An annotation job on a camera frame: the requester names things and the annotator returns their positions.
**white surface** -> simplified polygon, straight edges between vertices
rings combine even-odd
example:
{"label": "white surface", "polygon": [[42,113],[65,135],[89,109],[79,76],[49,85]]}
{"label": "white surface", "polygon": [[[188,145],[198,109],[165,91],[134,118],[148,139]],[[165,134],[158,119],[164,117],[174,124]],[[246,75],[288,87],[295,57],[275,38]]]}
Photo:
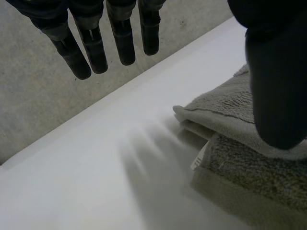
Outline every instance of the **white surface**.
{"label": "white surface", "polygon": [[200,148],[172,111],[244,64],[244,33],[225,22],[3,164],[0,229],[246,228],[189,187]]}

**dark object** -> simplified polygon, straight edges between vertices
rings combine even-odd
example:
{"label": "dark object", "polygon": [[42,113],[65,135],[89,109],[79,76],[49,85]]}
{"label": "dark object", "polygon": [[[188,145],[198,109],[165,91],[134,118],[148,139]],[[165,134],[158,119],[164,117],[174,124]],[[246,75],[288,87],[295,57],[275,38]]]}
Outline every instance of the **dark object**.
{"label": "dark object", "polygon": [[269,145],[291,149],[307,136],[307,1],[228,2],[248,28],[257,131]]}
{"label": "dark object", "polygon": [[159,10],[166,0],[138,0],[144,52],[154,55],[159,51]]}
{"label": "dark object", "polygon": [[[69,8],[77,25],[82,43],[95,73],[108,69],[103,40],[99,29],[104,0],[6,0],[45,33],[75,76],[81,80],[91,76],[91,69],[79,49],[67,23]],[[144,51],[155,54],[159,48],[159,9],[165,0],[141,0],[140,7]],[[136,0],[107,0],[120,61],[131,65],[135,61],[130,16]]]}

